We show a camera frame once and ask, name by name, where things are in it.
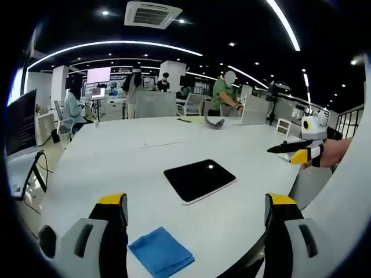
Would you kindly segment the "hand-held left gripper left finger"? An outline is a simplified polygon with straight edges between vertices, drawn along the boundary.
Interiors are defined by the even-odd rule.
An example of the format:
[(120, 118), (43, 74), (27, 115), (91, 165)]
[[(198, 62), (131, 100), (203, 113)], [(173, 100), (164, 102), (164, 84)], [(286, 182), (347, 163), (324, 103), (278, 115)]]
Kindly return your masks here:
[(128, 277), (128, 199), (125, 193), (97, 201), (60, 239), (56, 267), (63, 277)]

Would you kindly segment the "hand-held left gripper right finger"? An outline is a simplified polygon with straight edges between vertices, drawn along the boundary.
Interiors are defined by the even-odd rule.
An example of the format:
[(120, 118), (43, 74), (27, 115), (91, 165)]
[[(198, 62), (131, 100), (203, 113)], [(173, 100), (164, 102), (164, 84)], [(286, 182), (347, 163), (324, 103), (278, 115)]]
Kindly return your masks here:
[(264, 224), (264, 277), (314, 277), (319, 272), (318, 233), (295, 200), (267, 193)]

